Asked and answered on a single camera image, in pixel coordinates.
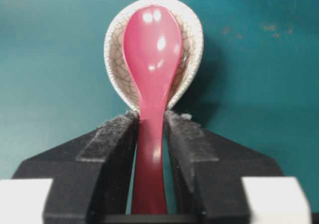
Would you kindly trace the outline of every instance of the ceramic spoon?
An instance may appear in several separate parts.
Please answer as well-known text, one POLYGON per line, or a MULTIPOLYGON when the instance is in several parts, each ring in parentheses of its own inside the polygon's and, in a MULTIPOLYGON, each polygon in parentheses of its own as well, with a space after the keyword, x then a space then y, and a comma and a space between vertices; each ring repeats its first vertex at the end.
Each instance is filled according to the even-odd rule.
POLYGON ((179 26, 165 7, 149 5, 131 16, 124 32, 123 54, 140 107, 132 214, 167 213, 162 168, 163 115, 181 48, 179 26))

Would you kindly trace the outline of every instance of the stain on surface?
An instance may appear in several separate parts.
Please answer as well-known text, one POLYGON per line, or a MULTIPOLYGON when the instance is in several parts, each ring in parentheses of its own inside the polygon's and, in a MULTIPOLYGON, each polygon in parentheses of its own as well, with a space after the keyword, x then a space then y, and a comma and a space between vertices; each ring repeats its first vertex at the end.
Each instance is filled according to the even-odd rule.
POLYGON ((229 30, 230 30, 230 27, 229 26, 226 26, 223 28, 223 34, 224 35, 227 35, 229 33, 229 30))
POLYGON ((264 31, 275 31, 276 29, 277 29, 277 26, 274 24, 263 26, 264 31))
POLYGON ((294 32, 294 30, 292 28, 289 28, 289 30, 285 31, 285 33, 289 33, 292 34, 294 32))
POLYGON ((238 38, 238 39, 243 39, 243 37, 244 36, 242 34, 239 34, 239 33, 236 34, 236 38, 238 38))

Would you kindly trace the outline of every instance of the teal background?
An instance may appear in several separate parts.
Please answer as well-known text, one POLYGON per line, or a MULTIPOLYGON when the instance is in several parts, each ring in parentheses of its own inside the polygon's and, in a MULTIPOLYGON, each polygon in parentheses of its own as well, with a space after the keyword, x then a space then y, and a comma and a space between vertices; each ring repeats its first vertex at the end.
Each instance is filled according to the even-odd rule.
MULTIPOLYGON (((125 112, 103 42, 134 1, 0 0, 0 178, 125 112)), ((174 109, 276 158, 318 212, 318 0, 180 1, 202 21, 205 49, 174 109)))

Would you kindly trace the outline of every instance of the spoon bowl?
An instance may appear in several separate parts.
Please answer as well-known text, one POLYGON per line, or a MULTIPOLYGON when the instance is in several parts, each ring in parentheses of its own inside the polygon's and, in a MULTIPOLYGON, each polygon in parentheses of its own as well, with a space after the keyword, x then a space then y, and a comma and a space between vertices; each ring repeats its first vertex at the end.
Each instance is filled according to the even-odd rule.
POLYGON ((166 7, 175 17, 182 34, 182 55, 169 91, 167 109, 171 109, 187 90, 198 70, 203 52, 203 31, 196 14, 178 0, 139 0, 120 11, 112 20, 104 42, 104 59, 110 81, 133 110, 139 111, 139 99, 134 82, 124 62, 122 42, 124 29, 138 9, 147 5, 166 7))

